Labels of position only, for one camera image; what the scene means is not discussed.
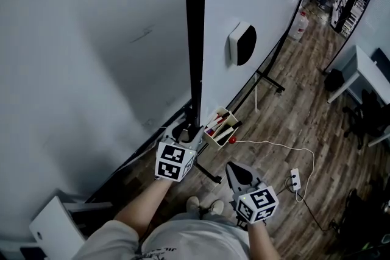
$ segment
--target wooden floor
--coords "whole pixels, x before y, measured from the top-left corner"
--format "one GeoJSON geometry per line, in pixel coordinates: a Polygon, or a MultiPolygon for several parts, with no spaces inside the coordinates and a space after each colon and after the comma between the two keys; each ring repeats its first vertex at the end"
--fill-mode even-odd
{"type": "MultiPolygon", "coordinates": [[[[259,112],[254,111],[254,96],[250,96],[237,112],[243,126],[236,133],[237,140],[269,140],[287,146],[312,150],[316,167],[307,190],[306,201],[322,227],[339,220],[346,195],[352,188],[367,196],[369,181],[383,175],[388,151],[384,144],[357,150],[354,135],[343,137],[348,127],[342,107],[353,105],[347,94],[332,104],[327,103],[322,70],[332,59],[344,39],[321,19],[321,11],[307,7],[310,20],[308,29],[299,42],[287,39],[270,77],[285,88],[281,94],[267,81],[258,85],[259,112]]],[[[166,196],[155,216],[152,226],[168,220],[184,210],[184,203],[191,195],[197,195],[207,207],[215,199],[228,203],[232,198],[225,177],[225,164],[239,161],[257,168],[264,181],[276,192],[283,189],[283,182],[292,168],[299,168],[301,183],[306,184],[312,168],[312,156],[305,151],[292,151],[269,144],[236,143],[219,152],[208,147],[199,156],[199,163],[212,174],[223,177],[222,184],[215,184],[193,168],[187,177],[175,185],[166,196]]],[[[154,178],[155,153],[142,157],[125,178],[126,188],[112,190],[116,198],[124,202],[134,198],[154,178]]],[[[335,242],[332,231],[323,233],[311,218],[306,206],[297,203],[294,196],[285,191],[279,195],[280,204],[275,216],[267,221],[267,229],[283,259],[339,259],[337,253],[329,254],[335,242]]],[[[229,205],[224,215],[235,221],[229,205]]]]}

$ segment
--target shoe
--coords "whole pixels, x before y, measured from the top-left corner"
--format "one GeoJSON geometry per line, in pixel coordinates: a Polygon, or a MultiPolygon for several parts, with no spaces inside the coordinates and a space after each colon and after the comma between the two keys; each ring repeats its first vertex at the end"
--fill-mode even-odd
{"type": "Polygon", "coordinates": [[[210,213],[215,213],[215,214],[222,214],[224,210],[225,204],[222,200],[216,200],[214,203],[211,204],[210,208],[208,211],[210,213]]]}
{"type": "Polygon", "coordinates": [[[191,196],[185,204],[185,208],[188,213],[190,211],[199,211],[199,206],[199,198],[197,198],[196,196],[191,196]]]}

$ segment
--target black chair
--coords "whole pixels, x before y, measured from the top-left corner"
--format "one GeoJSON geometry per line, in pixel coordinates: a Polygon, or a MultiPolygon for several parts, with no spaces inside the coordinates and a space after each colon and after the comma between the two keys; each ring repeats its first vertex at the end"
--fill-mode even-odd
{"type": "Polygon", "coordinates": [[[381,107],[377,100],[377,95],[367,90],[361,92],[363,103],[354,110],[344,107],[342,111],[351,117],[350,128],[344,132],[344,137],[352,132],[358,137],[358,150],[363,146],[364,135],[381,136],[390,124],[390,104],[381,107]]]}

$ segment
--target white t-shirt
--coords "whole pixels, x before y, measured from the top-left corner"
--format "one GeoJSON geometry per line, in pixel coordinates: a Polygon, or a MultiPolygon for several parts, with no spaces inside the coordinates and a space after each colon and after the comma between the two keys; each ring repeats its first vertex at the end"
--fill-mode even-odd
{"type": "Polygon", "coordinates": [[[108,221],[85,242],[75,260],[247,260],[248,234],[238,227],[206,220],[174,220],[156,228],[139,248],[138,234],[108,221]]]}

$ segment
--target black bag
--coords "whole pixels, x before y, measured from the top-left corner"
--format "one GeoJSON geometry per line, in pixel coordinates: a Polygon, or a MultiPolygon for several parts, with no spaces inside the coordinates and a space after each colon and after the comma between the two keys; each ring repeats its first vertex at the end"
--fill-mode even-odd
{"type": "Polygon", "coordinates": [[[342,72],[337,69],[332,69],[324,83],[326,90],[330,92],[336,91],[344,83],[342,72]]]}

